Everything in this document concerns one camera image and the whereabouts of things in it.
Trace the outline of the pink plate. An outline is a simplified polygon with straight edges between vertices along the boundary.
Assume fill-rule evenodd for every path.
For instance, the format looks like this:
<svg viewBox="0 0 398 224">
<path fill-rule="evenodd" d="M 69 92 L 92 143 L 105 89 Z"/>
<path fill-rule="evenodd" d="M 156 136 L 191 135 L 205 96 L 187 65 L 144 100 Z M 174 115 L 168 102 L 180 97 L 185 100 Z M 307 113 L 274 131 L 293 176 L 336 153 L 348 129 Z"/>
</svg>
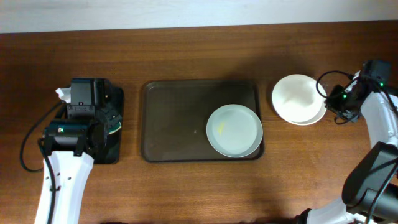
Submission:
<svg viewBox="0 0 398 224">
<path fill-rule="evenodd" d="M 326 112 L 322 97 L 310 95 L 288 95 L 280 101 L 281 117 L 289 123 L 307 126 L 321 120 Z"/>
</svg>

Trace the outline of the cream white plate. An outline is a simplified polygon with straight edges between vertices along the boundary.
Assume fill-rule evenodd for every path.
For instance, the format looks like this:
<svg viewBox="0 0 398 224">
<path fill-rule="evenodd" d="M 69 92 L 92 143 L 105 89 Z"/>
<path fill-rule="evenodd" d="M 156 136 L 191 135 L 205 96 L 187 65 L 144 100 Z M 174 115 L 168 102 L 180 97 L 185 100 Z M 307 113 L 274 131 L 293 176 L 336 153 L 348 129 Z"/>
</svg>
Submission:
<svg viewBox="0 0 398 224">
<path fill-rule="evenodd" d="M 305 126 L 318 122 L 326 113 L 324 94 L 323 87 L 315 79 L 295 74 L 275 84 L 271 101 L 283 120 Z"/>
</svg>

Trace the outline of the brown serving tray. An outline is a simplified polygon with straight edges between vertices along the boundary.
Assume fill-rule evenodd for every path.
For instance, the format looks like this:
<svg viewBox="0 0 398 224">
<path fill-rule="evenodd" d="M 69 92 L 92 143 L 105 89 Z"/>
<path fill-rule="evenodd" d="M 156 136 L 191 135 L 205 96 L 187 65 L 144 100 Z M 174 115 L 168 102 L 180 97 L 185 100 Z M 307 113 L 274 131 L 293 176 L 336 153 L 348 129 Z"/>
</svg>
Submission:
<svg viewBox="0 0 398 224">
<path fill-rule="evenodd" d="M 228 161 L 206 136 L 211 114 L 237 104 L 261 115 L 251 80 L 159 80 L 142 89 L 141 155 L 147 162 Z"/>
</svg>

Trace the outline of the light blue plate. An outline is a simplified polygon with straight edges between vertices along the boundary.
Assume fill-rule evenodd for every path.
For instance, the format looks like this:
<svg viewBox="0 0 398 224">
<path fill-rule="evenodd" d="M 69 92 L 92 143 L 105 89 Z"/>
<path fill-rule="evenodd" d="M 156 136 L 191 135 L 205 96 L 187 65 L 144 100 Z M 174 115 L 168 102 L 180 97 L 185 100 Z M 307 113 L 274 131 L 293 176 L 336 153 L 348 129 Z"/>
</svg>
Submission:
<svg viewBox="0 0 398 224">
<path fill-rule="evenodd" d="M 230 104 L 216 109 L 208 118 L 206 136 L 212 148 L 231 158 L 242 158 L 261 145 L 262 123 L 258 115 L 243 105 Z"/>
</svg>

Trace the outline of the black plastic tray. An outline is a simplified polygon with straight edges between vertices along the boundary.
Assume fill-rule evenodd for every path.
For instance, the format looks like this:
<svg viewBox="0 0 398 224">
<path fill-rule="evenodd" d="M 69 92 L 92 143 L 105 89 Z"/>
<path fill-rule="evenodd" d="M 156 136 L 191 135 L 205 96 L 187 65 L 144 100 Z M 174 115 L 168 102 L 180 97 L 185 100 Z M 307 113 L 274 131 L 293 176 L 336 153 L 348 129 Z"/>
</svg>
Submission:
<svg viewBox="0 0 398 224">
<path fill-rule="evenodd" d="M 70 99 L 70 87 L 55 90 L 58 97 L 67 102 Z M 82 120 L 90 122 L 91 128 L 87 136 L 88 153 L 93 156 L 96 164 L 114 164 L 119 160 L 121 129 L 114 134 L 107 134 L 103 123 L 95 120 Z"/>
</svg>

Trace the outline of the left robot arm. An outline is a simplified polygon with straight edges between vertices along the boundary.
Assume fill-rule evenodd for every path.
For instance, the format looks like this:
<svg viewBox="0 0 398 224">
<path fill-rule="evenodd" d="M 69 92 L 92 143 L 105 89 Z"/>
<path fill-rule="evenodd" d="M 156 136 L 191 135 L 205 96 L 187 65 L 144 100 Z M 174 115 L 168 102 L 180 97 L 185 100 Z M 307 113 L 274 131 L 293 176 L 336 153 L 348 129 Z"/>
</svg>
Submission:
<svg viewBox="0 0 398 224">
<path fill-rule="evenodd" d="M 57 114 L 38 140 L 44 178 L 36 223 L 78 223 L 93 166 L 119 160 L 124 92 L 105 78 L 56 90 Z"/>
</svg>

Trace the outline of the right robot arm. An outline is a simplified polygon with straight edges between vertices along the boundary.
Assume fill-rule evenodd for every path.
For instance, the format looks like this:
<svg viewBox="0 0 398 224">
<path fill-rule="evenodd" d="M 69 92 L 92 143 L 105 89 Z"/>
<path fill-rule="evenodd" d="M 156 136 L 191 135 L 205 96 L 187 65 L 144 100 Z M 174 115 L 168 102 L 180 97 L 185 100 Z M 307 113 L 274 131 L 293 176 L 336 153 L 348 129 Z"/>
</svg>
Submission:
<svg viewBox="0 0 398 224">
<path fill-rule="evenodd" d="M 397 221 L 397 89 L 389 87 L 391 64 L 368 60 L 346 86 L 337 85 L 325 98 L 338 125 L 364 118 L 370 151 L 346 178 L 341 197 L 308 208 L 294 224 L 394 223 Z"/>
</svg>

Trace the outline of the green and yellow sponge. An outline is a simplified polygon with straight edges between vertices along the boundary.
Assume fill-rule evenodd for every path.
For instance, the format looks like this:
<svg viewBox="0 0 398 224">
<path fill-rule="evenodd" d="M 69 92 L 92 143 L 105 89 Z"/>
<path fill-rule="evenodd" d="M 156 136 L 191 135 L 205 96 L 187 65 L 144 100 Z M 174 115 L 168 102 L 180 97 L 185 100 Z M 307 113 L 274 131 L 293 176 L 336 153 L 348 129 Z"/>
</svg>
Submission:
<svg viewBox="0 0 398 224">
<path fill-rule="evenodd" d="M 114 134 L 118 132 L 121 129 L 121 127 L 122 127 L 121 122 L 118 122 L 112 128 L 109 129 L 109 134 Z"/>
</svg>

